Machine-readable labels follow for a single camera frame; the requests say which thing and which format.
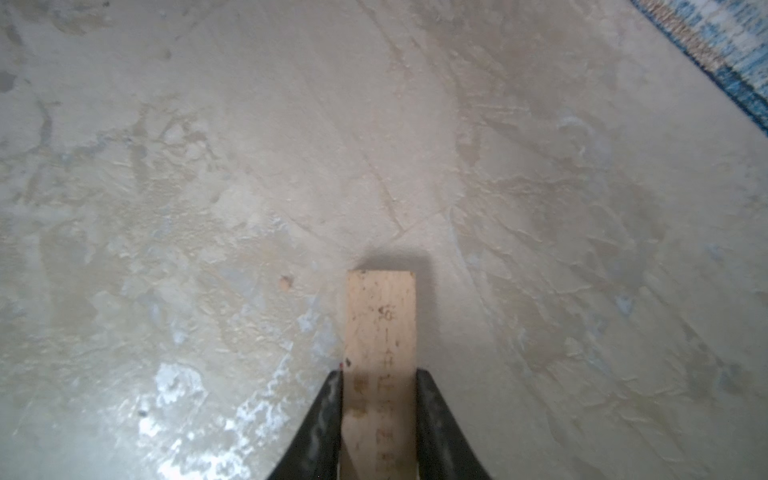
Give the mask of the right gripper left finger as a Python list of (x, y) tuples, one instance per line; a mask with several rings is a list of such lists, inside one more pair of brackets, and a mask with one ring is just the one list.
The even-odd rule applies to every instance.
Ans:
[(343, 372), (331, 371), (269, 480), (336, 480), (341, 448)]

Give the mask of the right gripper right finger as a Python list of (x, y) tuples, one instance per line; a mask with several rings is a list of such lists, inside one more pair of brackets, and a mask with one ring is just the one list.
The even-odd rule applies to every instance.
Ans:
[(425, 369), (416, 371), (416, 425), (420, 479), (491, 479)]

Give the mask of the plain wood block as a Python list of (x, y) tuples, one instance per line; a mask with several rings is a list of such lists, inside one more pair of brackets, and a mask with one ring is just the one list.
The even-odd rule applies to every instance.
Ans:
[(415, 479), (415, 275), (346, 276), (341, 479)]

